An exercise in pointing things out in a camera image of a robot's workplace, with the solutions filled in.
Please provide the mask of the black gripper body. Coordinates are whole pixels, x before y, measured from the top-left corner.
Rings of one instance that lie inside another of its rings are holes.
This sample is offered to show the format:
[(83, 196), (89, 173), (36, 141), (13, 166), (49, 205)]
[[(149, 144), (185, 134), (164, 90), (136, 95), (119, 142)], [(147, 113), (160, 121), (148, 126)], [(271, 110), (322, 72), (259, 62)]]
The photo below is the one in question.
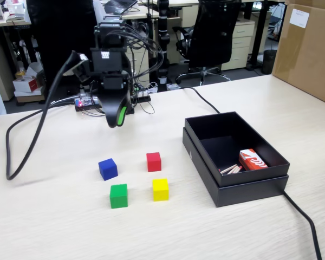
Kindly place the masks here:
[(122, 90), (128, 87), (130, 61), (124, 51), (92, 48), (92, 72), (106, 90)]

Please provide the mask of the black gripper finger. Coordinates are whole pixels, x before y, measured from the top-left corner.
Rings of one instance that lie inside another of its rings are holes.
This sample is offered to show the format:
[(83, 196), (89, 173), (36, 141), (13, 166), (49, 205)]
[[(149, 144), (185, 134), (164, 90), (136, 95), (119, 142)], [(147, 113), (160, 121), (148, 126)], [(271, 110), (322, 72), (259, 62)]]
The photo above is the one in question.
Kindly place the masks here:
[(127, 79), (123, 82), (123, 89), (120, 90), (119, 94), (119, 116), (118, 116), (118, 126), (122, 126), (125, 121), (126, 115), (132, 110), (132, 82)]
[(110, 128), (120, 127), (118, 126), (119, 94), (123, 89), (124, 81), (123, 78), (104, 78), (99, 86), (99, 101)]

